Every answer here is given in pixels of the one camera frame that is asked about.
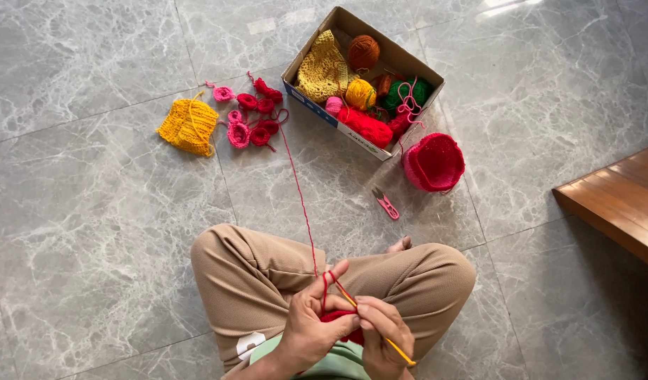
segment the cardboard box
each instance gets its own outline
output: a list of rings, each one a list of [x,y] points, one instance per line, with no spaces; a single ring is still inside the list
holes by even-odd
[[[372,143],[370,143],[365,138],[361,137],[359,134],[354,132],[352,129],[348,128],[345,124],[338,121],[335,115],[330,115],[326,110],[319,104],[308,99],[300,91],[295,89],[298,68],[300,64],[305,59],[305,56],[310,51],[310,47],[314,40],[319,37],[321,32],[330,29],[335,38],[338,40],[338,43],[341,46],[341,54],[347,59],[347,46],[350,44],[352,39],[360,34],[367,34],[373,37],[378,41],[380,46],[380,59],[378,63],[373,67],[373,69],[362,75],[362,79],[366,81],[371,81],[379,74],[386,73],[384,69],[387,69],[390,72],[400,73],[406,78],[412,78],[415,75],[424,78],[434,86],[435,90],[427,99],[426,104],[422,107],[421,113],[416,116],[415,121],[422,119],[425,112],[432,105],[432,102],[436,99],[439,91],[444,85],[443,78],[438,75],[434,70],[430,69],[425,63],[423,63],[418,58],[415,58],[406,50],[404,50],[397,43],[387,38],[384,34],[373,29],[366,22],[363,22],[352,13],[348,12],[343,7],[335,7],[324,19],[324,21],[319,25],[314,34],[310,37],[308,42],[300,49],[300,52],[291,62],[286,71],[282,74],[282,81],[284,82],[284,87],[286,92],[292,96],[294,99],[298,100],[303,105],[310,108],[317,116],[325,120],[328,124],[338,129],[338,131],[345,134],[345,136],[356,141],[360,146],[364,147],[366,150],[370,151],[378,159],[385,161],[391,157],[396,156],[400,150],[400,144],[397,143],[396,139],[393,139],[386,149],[381,149]],[[402,137],[402,143],[413,133],[413,130],[417,124],[413,124]]]

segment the orange-yellow crochet piece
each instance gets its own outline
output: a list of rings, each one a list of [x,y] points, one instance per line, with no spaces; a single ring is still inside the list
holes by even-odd
[[[330,30],[312,43],[310,52],[298,68],[296,89],[317,103],[336,95],[345,96],[347,84],[359,78],[340,54]]]
[[[216,128],[218,113],[207,103],[195,100],[203,93],[201,91],[192,99],[175,100],[166,119],[156,131],[179,149],[210,156],[214,147],[209,144],[209,136]]]

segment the person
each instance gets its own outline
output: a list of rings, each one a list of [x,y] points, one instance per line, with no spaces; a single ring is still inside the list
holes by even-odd
[[[413,379],[385,338],[419,363],[474,287],[474,270],[462,253],[437,243],[412,247],[410,237],[333,268],[323,251],[315,249],[314,256],[317,277],[311,246],[296,241],[231,224],[196,238],[192,266],[224,379]],[[332,275],[354,297],[356,310],[330,287]],[[334,310],[356,313],[320,321]],[[359,328],[363,347],[340,341]]]

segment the green yarn ball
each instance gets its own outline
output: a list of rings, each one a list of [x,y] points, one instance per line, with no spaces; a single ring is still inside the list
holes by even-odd
[[[413,85],[414,81],[415,78],[413,77],[406,82],[408,82],[408,84],[410,85]],[[401,83],[404,83],[404,81],[392,82],[392,84],[389,86],[389,93],[387,93],[387,96],[384,97],[382,101],[383,108],[393,114],[395,113],[396,108],[403,104],[402,98],[399,96],[399,91],[397,91]],[[408,90],[409,86],[404,84],[400,89],[402,97],[408,96]],[[427,102],[427,98],[429,98],[429,96],[432,94],[432,91],[434,91],[434,87],[432,87],[429,82],[427,82],[423,78],[418,78],[415,87],[413,87],[413,98],[415,99],[415,102],[418,104],[418,106],[424,106],[424,104]],[[408,99],[407,104],[414,112],[417,111],[417,109],[415,109],[415,105],[410,99]]]

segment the brown yarn ball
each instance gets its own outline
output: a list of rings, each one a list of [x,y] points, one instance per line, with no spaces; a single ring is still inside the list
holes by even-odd
[[[380,75],[380,78],[378,78],[378,96],[387,96],[391,84],[392,77],[389,74]]]
[[[371,36],[362,34],[355,37],[347,50],[350,67],[357,71],[361,68],[371,69],[380,57],[378,42]]]

